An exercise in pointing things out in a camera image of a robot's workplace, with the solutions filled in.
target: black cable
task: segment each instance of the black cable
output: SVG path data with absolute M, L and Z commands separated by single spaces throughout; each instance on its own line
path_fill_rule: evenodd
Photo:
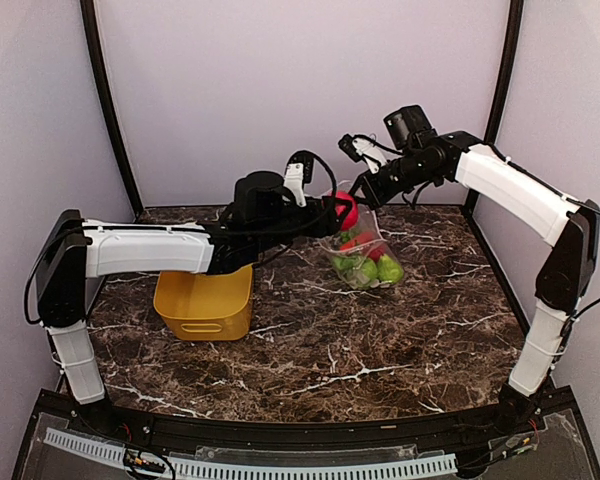
M 292 243 L 290 243 L 289 245 L 285 245 L 285 247 L 283 249 L 281 249 L 281 250 L 277 251 L 276 253 L 272 254 L 270 257 L 263 258 L 258 263 L 254 263 L 253 264 L 253 268 L 264 267 L 265 265 L 273 262 L 276 258 L 278 258 L 279 256 L 283 255 L 284 253 L 288 252 L 292 245 L 293 245 Z
M 495 465 L 498 462 L 502 462 L 503 460 L 506 460 L 507 458 L 511 458 L 511 457 L 496 457 L 493 460 L 490 460 L 487 463 L 482 463 L 480 465 L 473 465 L 471 467 L 462 467 L 464 470 L 478 470 L 481 468 L 487 468 L 490 467 L 491 465 Z
M 598 210 L 597 208 L 593 208 L 590 205 L 587 205 L 584 202 L 581 202 L 579 200 L 575 200 L 573 198 L 569 198 L 567 197 L 567 201 L 569 203 L 573 203 L 574 205 L 578 205 L 580 208 L 585 208 L 593 213 L 595 213 L 596 215 L 598 215 L 600 217 L 600 210 Z M 598 297 L 596 300 L 594 300 L 593 302 L 591 302 L 590 304 L 588 304 L 586 307 L 584 307 L 582 310 L 576 311 L 576 313 L 574 313 L 571 318 L 572 319 L 577 319 L 579 318 L 583 313 L 587 312 L 588 310 L 591 310 L 593 307 L 595 307 L 596 305 L 600 304 L 600 297 Z
M 420 185 L 420 187 L 418 188 L 418 190 L 416 190 L 415 195 L 413 196 L 413 199 L 409 200 L 407 198 L 407 196 L 405 195 L 404 192 L 402 192 L 402 201 L 404 203 L 406 203 L 407 205 L 409 205 L 411 207 L 412 210 L 416 209 L 416 206 L 418 205 L 418 198 L 420 198 L 420 194 L 422 193 L 422 191 L 427 188 L 429 185 L 431 185 L 433 182 L 429 181 L 429 182 L 425 182 L 422 185 Z
M 331 170 L 331 168 L 329 167 L 327 162 L 325 162 L 322 158 L 320 158 L 318 155 L 316 155 L 313 152 L 303 150 L 303 151 L 296 152 L 294 154 L 294 156 L 298 155 L 298 154 L 312 155 L 313 158 L 322 166 L 322 168 L 324 169 L 326 174 L 329 176 L 329 180 L 331 181 L 331 195 L 329 195 L 327 205 L 325 205 L 325 208 L 323 209 L 322 212 L 320 212 L 320 214 L 318 214 L 318 216 L 316 216 L 315 218 L 309 220 L 308 222 L 306 222 L 298 227 L 288 228 L 286 230 L 270 229 L 270 230 L 245 230 L 245 231 L 230 232 L 230 231 L 219 229 L 217 231 L 214 231 L 213 234 L 214 235 L 217 234 L 220 236 L 226 235 L 229 237 L 235 237 L 235 236 L 265 237 L 265 236 L 270 236 L 270 235 L 287 235 L 287 236 L 295 235 L 295 234 L 300 233 L 303 230 L 311 227 L 312 225 L 315 225 L 320 220 L 322 220 L 324 217 L 329 215 L 336 207 L 336 192 L 338 191 L 338 181 L 336 180 L 336 176 L 333 173 L 333 170 Z
M 353 136 L 353 139 L 355 140 L 356 138 L 361 138 L 362 140 L 366 140 L 367 142 L 375 145 L 376 147 L 378 147 L 381 150 L 384 150 L 385 152 L 389 152 L 389 153 L 393 153 L 394 155 L 399 155 L 402 156 L 402 152 L 399 152 L 398 150 L 395 150 L 393 148 L 389 148 L 383 144 L 381 144 L 380 142 L 378 142 L 376 139 L 368 137 L 366 135 L 362 135 L 362 134 L 356 134 Z
M 494 151 L 494 153 L 501 159 L 504 159 L 504 161 L 507 160 L 507 158 L 502 154 L 502 152 L 500 152 L 500 150 L 498 150 L 498 148 L 493 144 L 493 143 L 489 143 L 488 144 Z M 572 203 L 574 205 L 579 206 L 580 208 L 584 208 L 589 210 L 590 212 L 593 212 L 594 214 L 598 215 L 600 217 L 600 210 L 598 210 L 597 208 L 593 208 L 590 205 L 587 205 L 584 202 L 581 202 L 579 200 L 576 200 L 574 198 L 571 198 L 567 195 L 564 195 L 560 190 L 558 190 L 557 188 L 555 188 L 554 186 L 552 186 L 551 184 L 549 184 L 548 182 L 545 182 L 544 180 L 542 180 L 541 178 L 535 176 L 534 174 L 532 174 L 531 172 L 529 172 L 528 170 L 522 168 L 519 165 L 516 165 L 513 162 L 508 162 L 508 165 L 510 165 L 511 167 L 513 167 L 516 171 L 526 175 L 527 177 L 531 178 L 532 180 L 535 180 L 536 182 L 538 182 L 540 185 L 542 185 L 543 187 L 545 187 L 546 189 L 548 189 L 549 191 L 551 191 L 552 193 L 554 193 L 555 195 L 559 196 L 559 197 L 564 197 L 565 200 L 569 203 Z M 593 302 L 591 302 L 590 304 L 588 304 L 586 307 L 584 307 L 582 310 L 576 311 L 573 315 L 571 315 L 571 319 L 575 320 L 577 318 L 579 318 L 583 313 L 591 310 L 593 307 L 597 306 L 600 304 L 600 297 L 598 297 L 597 299 L 595 299 Z
M 156 476 L 150 476 L 149 474 L 138 472 L 136 470 L 135 465 L 133 465 L 133 463 L 130 463 L 127 466 L 129 467 L 131 472 L 127 472 L 126 470 L 125 470 L 125 472 L 127 473 L 127 475 L 129 475 L 134 480 L 154 480 L 155 478 L 158 478 Z
M 503 445 L 505 445 L 509 440 L 511 440 L 513 437 L 515 437 L 517 434 L 513 434 L 503 440 L 501 440 L 500 442 L 496 443 L 492 448 L 489 448 L 489 450 L 486 453 L 483 453 L 482 455 L 480 455 L 478 458 L 474 458 L 473 460 L 471 460 L 470 462 L 464 463 L 462 465 L 458 465 L 458 468 L 466 468 L 469 465 L 473 465 L 474 463 L 479 462 L 480 460 L 482 460 L 485 457 L 488 457 L 489 455 L 491 455 L 493 452 L 495 452 L 496 450 L 498 450 L 500 447 L 502 447 Z
M 93 428 L 89 424 L 89 422 L 87 422 L 84 419 L 84 417 L 82 415 L 80 415 L 78 409 L 75 409 L 75 412 L 78 414 L 78 418 L 84 424 L 84 426 L 87 427 L 89 430 L 91 430 L 91 432 L 93 432 L 94 435 L 104 438 L 105 440 L 109 440 L 110 442 L 122 443 L 125 446 L 125 449 L 128 450 L 129 448 L 132 448 L 133 450 L 137 450 L 138 454 L 141 454 L 142 452 L 147 452 L 147 453 L 150 453 L 151 455 L 154 455 L 155 457 L 159 458 L 162 461 L 162 463 L 164 463 L 167 466 L 167 468 L 171 471 L 171 480 L 176 480 L 176 469 L 173 467 L 173 465 L 167 459 L 167 457 L 162 455 L 160 452 L 158 452 L 152 448 L 141 447 L 140 445 L 137 445 L 135 443 L 125 441 L 125 440 L 120 440 L 119 438 L 115 438 L 115 437 L 110 437 L 109 435 L 105 435 L 104 433 L 99 432 L 98 430 Z

